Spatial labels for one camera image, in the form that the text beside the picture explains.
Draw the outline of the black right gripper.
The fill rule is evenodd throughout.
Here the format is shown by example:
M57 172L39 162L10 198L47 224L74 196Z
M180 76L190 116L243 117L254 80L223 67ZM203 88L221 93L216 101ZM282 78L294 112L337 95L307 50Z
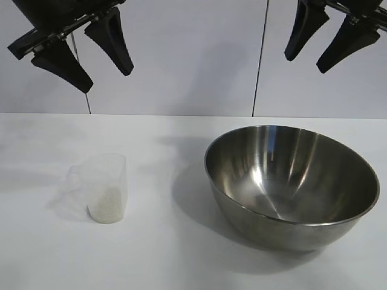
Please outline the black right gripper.
M308 1L298 0L293 29L284 54L294 60L305 44L330 18L325 12L329 6L346 14L336 36L320 56L317 67L326 73L344 58L374 44L386 32L386 9L382 1Z

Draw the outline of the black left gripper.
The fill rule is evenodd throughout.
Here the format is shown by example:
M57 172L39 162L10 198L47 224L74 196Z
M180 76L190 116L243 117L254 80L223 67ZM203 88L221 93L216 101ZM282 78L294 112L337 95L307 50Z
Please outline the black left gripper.
M120 11L116 7L124 1L14 1L19 11L30 21L33 29L16 39L8 50L22 59L33 48L51 40L65 37L88 21L85 34L93 40L128 76L134 64L123 37ZM81 67L65 40L50 43L35 52L31 63L64 79L83 93L93 86L93 81Z

